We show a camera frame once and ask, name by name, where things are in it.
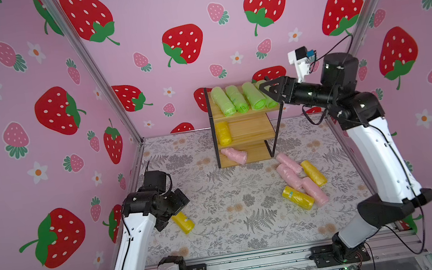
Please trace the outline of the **light green roll with label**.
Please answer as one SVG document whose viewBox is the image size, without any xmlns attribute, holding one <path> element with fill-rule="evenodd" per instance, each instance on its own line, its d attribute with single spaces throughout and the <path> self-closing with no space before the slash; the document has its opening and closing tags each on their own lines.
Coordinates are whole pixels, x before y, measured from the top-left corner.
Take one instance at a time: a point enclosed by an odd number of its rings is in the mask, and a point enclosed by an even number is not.
<svg viewBox="0 0 432 270">
<path fill-rule="evenodd" d="M 236 87 L 235 85 L 227 86 L 225 89 L 225 93 L 232 102 L 232 104 L 235 106 L 237 112 L 245 114 L 249 111 L 249 105 L 238 87 Z"/>
</svg>

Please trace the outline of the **yellow roll with teal label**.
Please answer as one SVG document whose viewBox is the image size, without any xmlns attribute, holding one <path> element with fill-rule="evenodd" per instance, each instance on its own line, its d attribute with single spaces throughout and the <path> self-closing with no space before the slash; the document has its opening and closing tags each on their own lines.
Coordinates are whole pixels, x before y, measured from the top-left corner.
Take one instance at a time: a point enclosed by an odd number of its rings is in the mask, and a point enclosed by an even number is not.
<svg viewBox="0 0 432 270">
<path fill-rule="evenodd" d="M 315 204 L 314 198 L 307 194 L 301 193 L 298 190 L 289 186 L 285 187 L 282 196 L 285 199 L 288 199 L 290 202 L 306 210 L 311 210 Z"/>
</svg>

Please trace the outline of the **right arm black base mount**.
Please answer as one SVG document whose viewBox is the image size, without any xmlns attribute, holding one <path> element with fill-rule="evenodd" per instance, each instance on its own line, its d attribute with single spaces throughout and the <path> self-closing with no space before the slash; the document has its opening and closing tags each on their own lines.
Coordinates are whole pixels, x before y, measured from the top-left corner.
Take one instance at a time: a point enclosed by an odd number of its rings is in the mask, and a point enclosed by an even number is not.
<svg viewBox="0 0 432 270">
<path fill-rule="evenodd" d="M 339 270 L 362 270 L 363 263 L 371 260 L 371 254 L 365 244 L 348 248 L 339 233 L 332 237 L 330 245 L 320 245 L 310 249 L 309 260 L 317 268 L 339 266 Z"/>
</svg>

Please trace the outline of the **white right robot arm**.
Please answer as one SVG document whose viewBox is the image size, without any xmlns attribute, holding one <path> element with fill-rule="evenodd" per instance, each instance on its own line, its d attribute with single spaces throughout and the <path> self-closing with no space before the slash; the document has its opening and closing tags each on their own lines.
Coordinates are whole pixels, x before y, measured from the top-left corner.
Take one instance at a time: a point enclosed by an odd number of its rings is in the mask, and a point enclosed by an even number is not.
<svg viewBox="0 0 432 270">
<path fill-rule="evenodd" d="M 320 83 L 284 76 L 260 86 L 276 102 L 324 108 L 353 140 L 372 174 L 376 193 L 358 203 L 355 217 L 333 236 L 332 250 L 339 261 L 383 226 L 432 201 L 432 189 L 419 184 L 397 149 L 378 98 L 356 90 L 358 65 L 351 54 L 331 53 L 324 57 Z"/>
</svg>

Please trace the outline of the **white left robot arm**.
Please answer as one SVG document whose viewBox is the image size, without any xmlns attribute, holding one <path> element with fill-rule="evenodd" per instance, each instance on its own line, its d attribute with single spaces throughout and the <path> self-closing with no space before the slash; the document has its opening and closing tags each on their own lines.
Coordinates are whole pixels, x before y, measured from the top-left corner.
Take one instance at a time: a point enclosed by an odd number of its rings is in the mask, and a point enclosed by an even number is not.
<svg viewBox="0 0 432 270">
<path fill-rule="evenodd" d="M 173 189 L 166 172 L 144 173 L 142 186 L 130 193 L 122 205 L 122 240 L 115 270 L 145 270 L 148 247 L 154 230 L 162 231 L 170 219 L 189 203 L 180 190 Z M 163 258 L 156 270 L 187 270 L 182 256 Z"/>
</svg>

